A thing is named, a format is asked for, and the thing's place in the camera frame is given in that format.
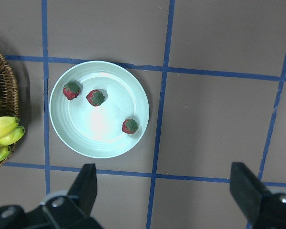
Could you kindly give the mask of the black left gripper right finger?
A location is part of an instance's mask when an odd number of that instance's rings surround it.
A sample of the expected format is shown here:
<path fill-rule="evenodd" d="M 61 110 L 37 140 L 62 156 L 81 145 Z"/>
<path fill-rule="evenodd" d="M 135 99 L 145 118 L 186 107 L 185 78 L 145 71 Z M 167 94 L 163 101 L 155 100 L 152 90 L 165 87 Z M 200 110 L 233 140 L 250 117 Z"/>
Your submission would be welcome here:
<path fill-rule="evenodd" d="M 230 193 L 252 226 L 259 221 L 265 201 L 272 196 L 272 192 L 243 162 L 231 164 Z"/>

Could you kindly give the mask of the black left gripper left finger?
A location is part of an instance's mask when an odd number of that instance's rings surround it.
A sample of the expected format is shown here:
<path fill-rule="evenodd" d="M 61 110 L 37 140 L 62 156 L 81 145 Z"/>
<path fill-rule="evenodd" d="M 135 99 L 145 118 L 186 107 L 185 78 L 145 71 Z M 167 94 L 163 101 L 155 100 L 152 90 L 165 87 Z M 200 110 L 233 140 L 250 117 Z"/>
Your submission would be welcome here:
<path fill-rule="evenodd" d="M 69 197 L 86 215 L 90 215 L 97 197 L 95 164 L 84 164 L 67 192 Z"/>

